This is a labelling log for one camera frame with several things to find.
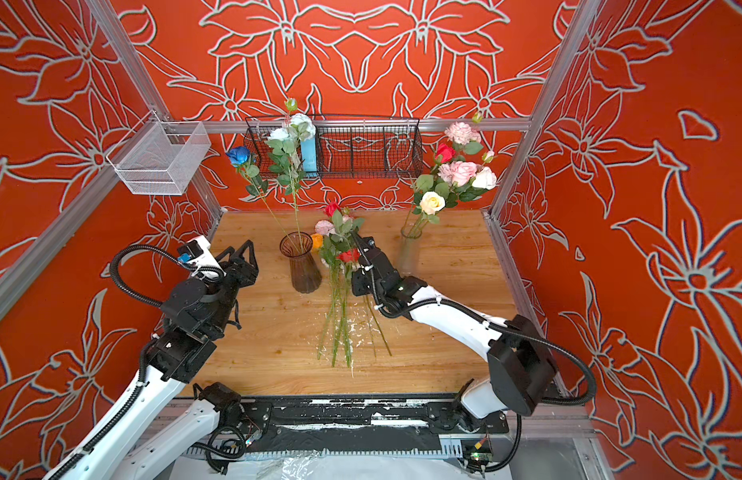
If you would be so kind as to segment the peach rose stem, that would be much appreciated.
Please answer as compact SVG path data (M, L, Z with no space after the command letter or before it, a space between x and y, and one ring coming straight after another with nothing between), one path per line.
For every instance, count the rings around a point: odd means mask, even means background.
M438 224L440 222L439 213L445 206L445 198L438 193L434 191L424 193L419 204L414 208L416 219L405 230L406 236L411 238L420 237L427 225Z

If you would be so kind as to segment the pink rose stem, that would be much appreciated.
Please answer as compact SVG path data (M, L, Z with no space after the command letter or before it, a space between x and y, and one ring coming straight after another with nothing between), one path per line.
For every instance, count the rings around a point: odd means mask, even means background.
M463 193L478 173L478 165L468 161L452 161L440 166L438 176L454 194Z

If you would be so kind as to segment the pale blue peony stem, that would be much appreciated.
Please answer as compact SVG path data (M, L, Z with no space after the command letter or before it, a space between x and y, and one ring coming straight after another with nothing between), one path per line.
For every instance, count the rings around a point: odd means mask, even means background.
M280 126L268 134L266 145L270 148L272 164L269 170L277 175L276 180L291 197L294 209L296 231L302 233L299 220L298 194L302 190L305 177L301 147L313 140L317 129L312 119L299 110L298 101L293 97L285 100L286 114Z

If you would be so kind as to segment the red rose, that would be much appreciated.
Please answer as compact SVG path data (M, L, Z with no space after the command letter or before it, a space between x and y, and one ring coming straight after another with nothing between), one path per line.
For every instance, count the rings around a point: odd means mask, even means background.
M351 239L355 218L350 215L348 208L341 207L337 202L325 207L324 213L328 219L316 226L316 232L323 240L319 249L320 258L329 269L332 286L347 293L351 274L358 261L358 250Z

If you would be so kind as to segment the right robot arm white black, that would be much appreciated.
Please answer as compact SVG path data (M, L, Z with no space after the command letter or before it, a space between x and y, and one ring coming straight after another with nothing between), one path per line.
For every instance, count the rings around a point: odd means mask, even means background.
M374 307L386 318L403 317L439 330L478 354L488 365L489 376L470 382L457 404L474 419L500 411L521 417L537 406L581 406L596 397L598 385L591 368L569 350L539 334L528 318L494 317L463 305L415 276L402 276L372 237L352 234L360 267L353 274L356 296L370 295ZM575 397L549 396L559 368L557 352L584 375L587 389Z

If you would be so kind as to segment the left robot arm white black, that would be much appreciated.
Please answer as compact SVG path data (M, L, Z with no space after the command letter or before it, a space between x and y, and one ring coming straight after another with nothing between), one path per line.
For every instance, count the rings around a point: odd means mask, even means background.
M119 268L132 253L149 251L188 271L164 300L129 286ZM133 244L113 258L110 276L128 296L158 308L164 320L139 354L139 367L126 391L72 452L48 473L50 479L155 479L183 452L195 446L210 457L236 460L229 452L204 443L205 436L242 433L236 424L240 397L229 388L214 387L143 445L137 442L164 407L188 386L215 352L228 327L239 327L241 289L256 283L259 267L252 241L229 247L219 255L198 236L177 255L147 244Z

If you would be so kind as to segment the blue rose stem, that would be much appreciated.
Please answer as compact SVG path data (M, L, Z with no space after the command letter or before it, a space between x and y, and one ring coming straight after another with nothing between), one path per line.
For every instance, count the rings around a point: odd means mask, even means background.
M286 234L286 229L268 203L269 184L263 179L254 154L247 147L238 146L228 150L226 155L235 171L248 183L246 186L248 193L265 205L282 233Z

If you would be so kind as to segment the clear ribbed glass vase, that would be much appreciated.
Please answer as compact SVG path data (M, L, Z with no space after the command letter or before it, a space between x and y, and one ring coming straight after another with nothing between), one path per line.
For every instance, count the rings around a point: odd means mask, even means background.
M404 276L416 275L420 263L422 231L413 223L401 229L397 267Z

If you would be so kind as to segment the white rose stem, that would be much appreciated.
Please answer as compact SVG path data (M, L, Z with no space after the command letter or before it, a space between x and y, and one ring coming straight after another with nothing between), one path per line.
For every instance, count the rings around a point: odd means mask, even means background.
M490 164L494 160L495 152L489 150L482 156L482 163L478 164L478 173L469 187L460 193L459 198L463 202L469 202L479 199L484 193L493 190L498 183L498 177L491 169Z

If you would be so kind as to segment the red rose stem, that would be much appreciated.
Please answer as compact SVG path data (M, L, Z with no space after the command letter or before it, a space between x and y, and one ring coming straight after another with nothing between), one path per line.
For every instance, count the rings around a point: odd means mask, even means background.
M453 184L454 173L451 162L455 156L456 150L448 144L440 145L435 152L433 173L447 185Z

